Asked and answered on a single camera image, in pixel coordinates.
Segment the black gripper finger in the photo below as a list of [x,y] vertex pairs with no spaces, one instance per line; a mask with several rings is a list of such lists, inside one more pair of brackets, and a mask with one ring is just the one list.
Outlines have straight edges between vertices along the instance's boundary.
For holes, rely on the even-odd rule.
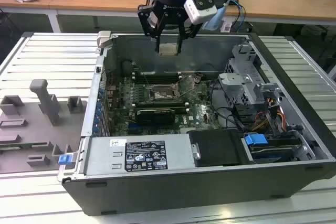
[[[159,52],[160,36],[164,29],[164,5],[159,1],[153,1],[151,5],[138,6],[138,18],[146,36],[156,39],[155,52]],[[149,23],[150,14],[157,18],[154,28]]]
[[189,27],[184,26],[185,15],[177,14],[178,37],[177,37],[177,52],[181,52],[183,40],[194,38],[201,28],[201,24],[191,24]]

